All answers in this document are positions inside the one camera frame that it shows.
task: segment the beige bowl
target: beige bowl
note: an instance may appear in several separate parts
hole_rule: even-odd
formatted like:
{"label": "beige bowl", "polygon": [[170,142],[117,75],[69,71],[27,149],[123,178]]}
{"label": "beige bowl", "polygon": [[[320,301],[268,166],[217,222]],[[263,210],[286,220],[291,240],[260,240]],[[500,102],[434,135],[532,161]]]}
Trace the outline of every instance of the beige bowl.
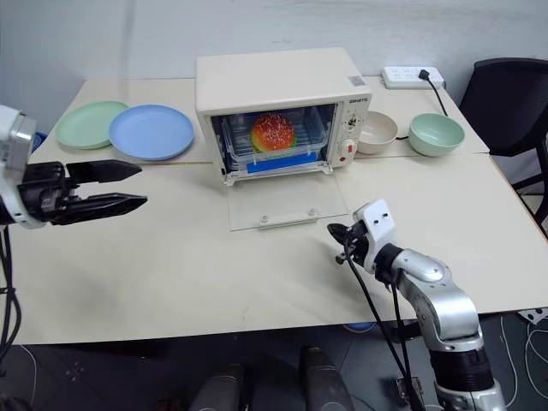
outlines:
{"label": "beige bowl", "polygon": [[369,111],[361,128],[358,152],[363,154],[383,152],[396,139],[396,134],[397,125],[394,120],[383,113]]}

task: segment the bowl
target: bowl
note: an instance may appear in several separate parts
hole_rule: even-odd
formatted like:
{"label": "bowl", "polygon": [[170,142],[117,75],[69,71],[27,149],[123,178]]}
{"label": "bowl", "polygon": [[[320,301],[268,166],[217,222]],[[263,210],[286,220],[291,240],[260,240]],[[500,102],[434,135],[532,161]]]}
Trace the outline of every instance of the bowl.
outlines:
{"label": "bowl", "polygon": [[394,120],[383,113],[369,111],[361,128],[358,152],[363,154],[383,152],[396,139],[396,134],[397,125]]}
{"label": "bowl", "polygon": [[409,127],[411,147],[428,157],[443,156],[463,141],[464,130],[459,123],[441,114],[419,114]]}

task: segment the white wall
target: white wall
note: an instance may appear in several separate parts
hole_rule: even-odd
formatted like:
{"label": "white wall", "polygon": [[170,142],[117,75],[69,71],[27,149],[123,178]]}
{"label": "white wall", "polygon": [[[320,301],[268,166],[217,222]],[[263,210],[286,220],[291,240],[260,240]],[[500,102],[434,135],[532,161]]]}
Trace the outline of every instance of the white wall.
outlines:
{"label": "white wall", "polygon": [[0,102],[48,131],[84,79],[189,77],[198,55],[333,45],[364,74],[436,66],[458,102],[474,61],[548,58],[547,39],[546,0],[0,0]]}

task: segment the green bowl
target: green bowl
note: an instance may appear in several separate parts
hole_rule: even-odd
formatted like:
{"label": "green bowl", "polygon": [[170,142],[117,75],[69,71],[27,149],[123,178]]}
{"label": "green bowl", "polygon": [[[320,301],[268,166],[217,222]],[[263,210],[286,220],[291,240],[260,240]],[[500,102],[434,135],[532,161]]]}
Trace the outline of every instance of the green bowl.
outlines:
{"label": "green bowl", "polygon": [[409,127],[411,147],[425,156],[443,156],[463,141],[464,130],[459,123],[440,114],[419,114]]}

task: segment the chair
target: chair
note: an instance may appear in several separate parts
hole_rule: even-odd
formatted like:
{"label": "chair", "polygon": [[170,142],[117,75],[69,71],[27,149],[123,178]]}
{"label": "chair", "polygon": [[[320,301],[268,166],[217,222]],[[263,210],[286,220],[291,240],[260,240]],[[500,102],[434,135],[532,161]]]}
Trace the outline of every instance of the chair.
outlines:
{"label": "chair", "polygon": [[544,182],[545,194],[533,214],[541,225],[548,216],[548,61],[494,58],[477,62],[460,109],[492,155],[513,157],[536,150],[540,174],[512,187]]}

